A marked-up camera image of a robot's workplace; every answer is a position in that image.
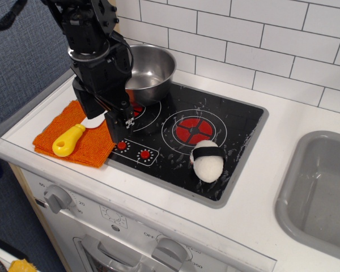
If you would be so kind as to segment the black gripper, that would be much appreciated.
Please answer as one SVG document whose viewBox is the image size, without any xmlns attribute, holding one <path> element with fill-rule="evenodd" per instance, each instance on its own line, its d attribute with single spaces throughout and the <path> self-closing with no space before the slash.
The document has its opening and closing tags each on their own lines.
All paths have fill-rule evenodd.
<svg viewBox="0 0 340 272">
<path fill-rule="evenodd" d="M 75 96 L 88 119 L 104 115 L 110 137 L 118 143 L 131 136 L 134 110 L 125 91 L 131 78 L 133 55 L 129 44 L 116 31 L 98 52 L 70 51 L 76 75 L 72 86 Z"/>
</svg>

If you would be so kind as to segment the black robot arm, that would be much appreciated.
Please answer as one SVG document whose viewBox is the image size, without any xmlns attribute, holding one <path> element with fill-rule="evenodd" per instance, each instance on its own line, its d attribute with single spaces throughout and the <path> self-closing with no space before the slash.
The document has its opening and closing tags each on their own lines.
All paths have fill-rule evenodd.
<svg viewBox="0 0 340 272">
<path fill-rule="evenodd" d="M 115 26 L 109 1 L 44 1 L 62 33 L 75 73 L 73 89 L 89 119 L 103 114 L 110 137 L 118 143 L 133 132 L 134 110 L 125 91 L 134 57 Z"/>
</svg>

